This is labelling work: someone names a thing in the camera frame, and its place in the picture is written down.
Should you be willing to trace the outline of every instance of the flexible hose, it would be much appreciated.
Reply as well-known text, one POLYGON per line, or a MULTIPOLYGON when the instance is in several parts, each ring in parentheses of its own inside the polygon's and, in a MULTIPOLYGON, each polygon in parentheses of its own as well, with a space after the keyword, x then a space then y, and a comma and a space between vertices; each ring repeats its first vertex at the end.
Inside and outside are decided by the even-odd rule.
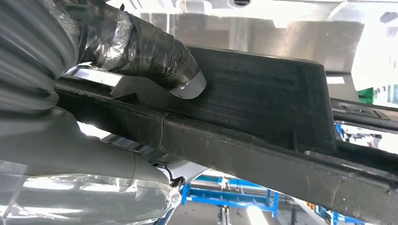
POLYGON ((77 48, 41 1, 0 2, 0 112, 40 113, 58 102, 54 79, 77 48))
POLYGON ((77 46, 73 46, 65 30, 42 5, 36 1, 5 1, 21 19, 25 19, 37 34, 48 39, 64 60, 63 67, 71 68, 77 62, 77 46))

